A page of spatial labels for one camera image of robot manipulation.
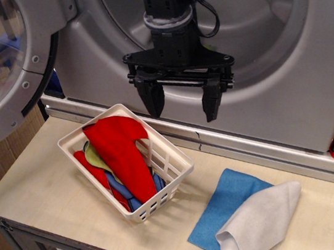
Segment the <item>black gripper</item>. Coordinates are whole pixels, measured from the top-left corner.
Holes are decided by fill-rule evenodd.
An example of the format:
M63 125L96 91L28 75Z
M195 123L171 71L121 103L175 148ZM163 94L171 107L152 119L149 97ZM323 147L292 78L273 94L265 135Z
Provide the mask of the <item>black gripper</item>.
M159 118L165 106L162 85L195 86L203 89L207 122L217 118L221 88L234 86L234 58L206 48L193 23L170 33L151 33L153 48L126 54L129 82L134 84L145 108Z

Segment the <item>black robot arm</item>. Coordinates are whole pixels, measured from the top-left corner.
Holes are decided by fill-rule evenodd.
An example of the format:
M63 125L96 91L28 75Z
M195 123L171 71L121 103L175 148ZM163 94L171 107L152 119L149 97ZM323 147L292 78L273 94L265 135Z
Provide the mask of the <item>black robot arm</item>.
M208 49L200 41L219 31L215 8L205 0L143 1L143 19L153 48L123 57L129 82L149 114L157 118L165 105L163 86L199 86L206 120L215 120L222 94L234 85L234 58Z

